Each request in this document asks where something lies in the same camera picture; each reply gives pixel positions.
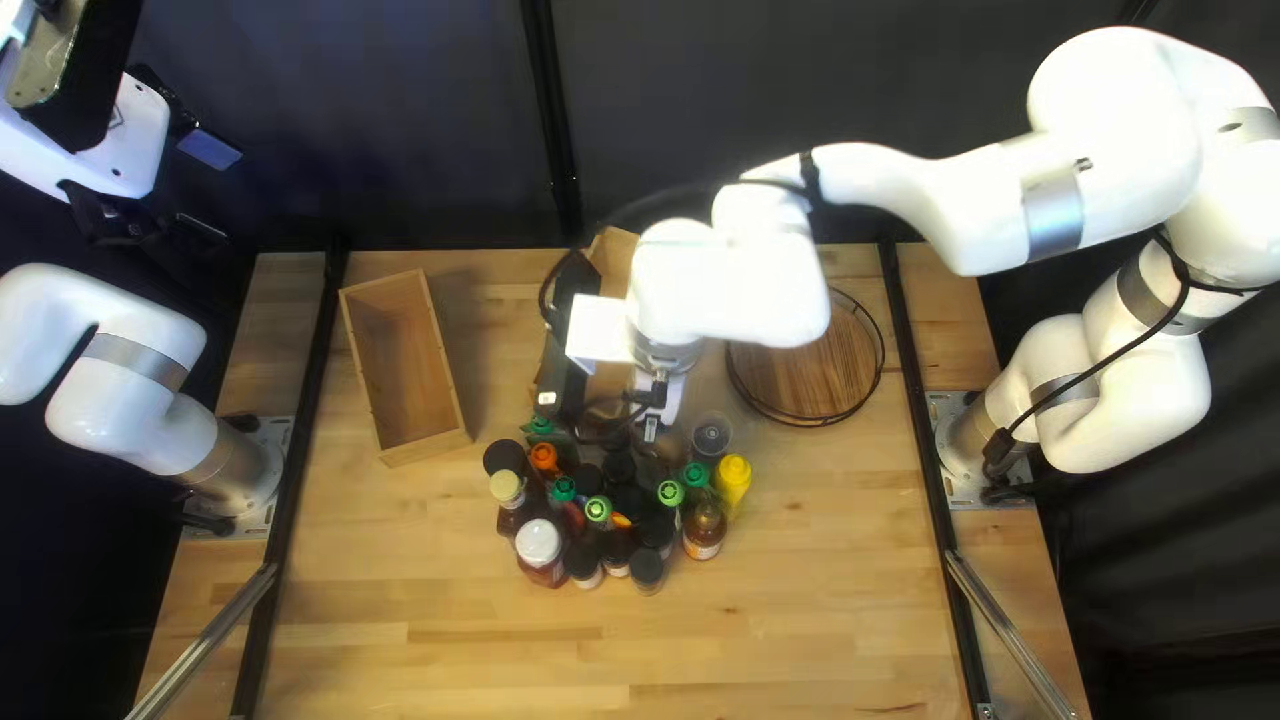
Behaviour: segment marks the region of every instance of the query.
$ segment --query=wooden tray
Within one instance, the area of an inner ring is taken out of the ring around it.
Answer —
[[[388,468],[471,443],[421,269],[338,293],[356,373]]]

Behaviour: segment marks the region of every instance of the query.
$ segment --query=white sticker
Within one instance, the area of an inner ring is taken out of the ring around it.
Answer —
[[[704,547],[689,539],[687,536],[684,537],[684,541],[685,555],[692,557],[694,560],[710,560],[712,557],[719,555],[719,548],[724,544],[724,541],[719,541],[713,546]]]

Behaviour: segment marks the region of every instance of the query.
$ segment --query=yellow mustard bottle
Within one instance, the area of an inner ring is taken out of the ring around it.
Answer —
[[[736,452],[722,457],[716,465],[716,492],[719,493],[730,520],[737,518],[742,496],[749,489],[751,489],[751,464],[746,457]]]

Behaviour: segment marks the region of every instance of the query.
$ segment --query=black wire rim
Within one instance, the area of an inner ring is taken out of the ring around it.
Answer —
[[[855,402],[851,407],[849,407],[847,410],[841,410],[840,413],[836,413],[833,415],[812,416],[812,415],[797,415],[795,413],[787,413],[786,410],[774,407],[769,402],[756,397],[755,395],[751,393],[751,391],[746,388],[746,384],[742,382],[741,375],[739,375],[737,373],[737,368],[733,365],[733,343],[731,342],[724,343],[724,368],[728,370],[730,384],[733,386],[733,389],[737,391],[737,395],[744,401],[746,401],[746,404],[750,405],[753,410],[755,410],[760,415],[764,415],[769,420],[773,420],[774,423],[780,423],[782,425],[788,425],[792,428],[824,428],[827,425],[835,425],[841,420],[847,420],[854,413],[858,413],[858,410],[861,409],[861,406],[867,402],[867,400],[876,393],[876,388],[879,387],[881,375],[884,372],[884,354],[886,354],[884,334],[881,332],[879,324],[876,323],[876,318],[872,316],[872,314],[867,310],[867,307],[861,302],[854,300],[854,297],[851,297],[849,293],[836,290],[831,286],[827,286],[827,290],[833,295],[838,295],[840,297],[844,297],[846,301],[849,301],[852,305],[852,307],[851,309],[846,307],[846,310],[849,310],[855,318],[859,315],[864,316],[867,319],[867,323],[870,324],[872,331],[876,333],[876,374],[872,377],[872,386],[870,388],[867,389],[865,393],[863,393],[863,397],[858,402]]]

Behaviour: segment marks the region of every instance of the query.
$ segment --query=round wooden tray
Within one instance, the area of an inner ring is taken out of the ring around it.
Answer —
[[[836,288],[822,337],[792,348],[730,342],[728,378],[758,413],[818,428],[849,418],[870,397],[884,368],[884,336],[865,307]]]

